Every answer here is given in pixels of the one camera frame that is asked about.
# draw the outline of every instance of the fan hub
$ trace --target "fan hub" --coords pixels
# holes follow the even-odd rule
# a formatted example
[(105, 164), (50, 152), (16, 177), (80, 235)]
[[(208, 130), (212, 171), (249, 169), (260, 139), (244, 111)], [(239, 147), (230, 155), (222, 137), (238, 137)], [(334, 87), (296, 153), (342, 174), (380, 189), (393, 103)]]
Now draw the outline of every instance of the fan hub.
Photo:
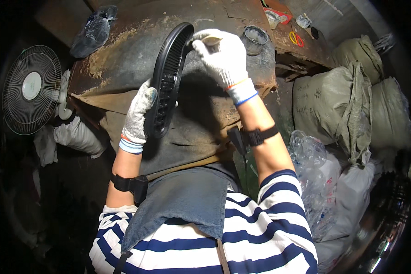
[(29, 73), (23, 81), (22, 91), (26, 100), (35, 98), (41, 90), (41, 75), (37, 72)]

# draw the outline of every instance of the white work glove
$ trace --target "white work glove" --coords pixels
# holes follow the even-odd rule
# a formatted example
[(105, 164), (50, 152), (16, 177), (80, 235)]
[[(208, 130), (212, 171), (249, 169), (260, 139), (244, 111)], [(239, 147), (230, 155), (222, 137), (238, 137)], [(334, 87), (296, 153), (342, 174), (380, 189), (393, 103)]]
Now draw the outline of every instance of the white work glove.
[[(221, 40), (215, 45), (206, 45), (201, 40), (207, 36)], [(257, 95), (248, 77), (247, 52), (239, 37), (218, 29), (205, 29), (195, 33), (192, 40), (192, 47), (204, 62), (208, 73), (228, 92), (236, 106)]]
[(149, 79), (139, 88), (126, 114), (119, 147), (129, 153), (141, 154), (143, 145), (146, 143), (143, 115), (152, 107), (157, 98), (157, 90), (149, 87), (150, 83)]

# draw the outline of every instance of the scissors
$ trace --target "scissors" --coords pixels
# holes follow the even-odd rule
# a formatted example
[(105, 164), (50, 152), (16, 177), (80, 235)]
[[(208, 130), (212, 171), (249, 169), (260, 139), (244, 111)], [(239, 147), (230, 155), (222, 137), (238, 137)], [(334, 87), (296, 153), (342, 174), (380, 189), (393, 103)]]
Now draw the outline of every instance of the scissors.
[(299, 47), (303, 47), (305, 45), (301, 37), (293, 31), (289, 33), (289, 39), (294, 45)]

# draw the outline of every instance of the fan grille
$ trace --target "fan grille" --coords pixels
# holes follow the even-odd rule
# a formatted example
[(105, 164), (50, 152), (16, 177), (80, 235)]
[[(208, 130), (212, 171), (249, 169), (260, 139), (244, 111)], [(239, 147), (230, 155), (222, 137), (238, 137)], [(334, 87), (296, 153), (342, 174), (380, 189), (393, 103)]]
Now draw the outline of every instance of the fan grille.
[(55, 52), (46, 46), (33, 46), (22, 52), (3, 87), (6, 124), (20, 135), (37, 132), (55, 111), (60, 87), (61, 66)]

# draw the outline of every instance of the glove cuff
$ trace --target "glove cuff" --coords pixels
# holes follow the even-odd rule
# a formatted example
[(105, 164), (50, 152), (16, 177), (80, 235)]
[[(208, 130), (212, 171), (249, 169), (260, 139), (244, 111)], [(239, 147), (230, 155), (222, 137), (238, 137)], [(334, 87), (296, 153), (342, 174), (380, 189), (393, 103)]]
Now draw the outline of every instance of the glove cuff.
[(142, 154), (143, 152), (143, 145), (133, 143), (131, 141), (126, 140), (125, 138), (121, 138), (119, 142), (119, 148), (122, 150), (132, 153), (132, 154)]
[(232, 85), (227, 90), (236, 107), (257, 95), (253, 81), (250, 78)]

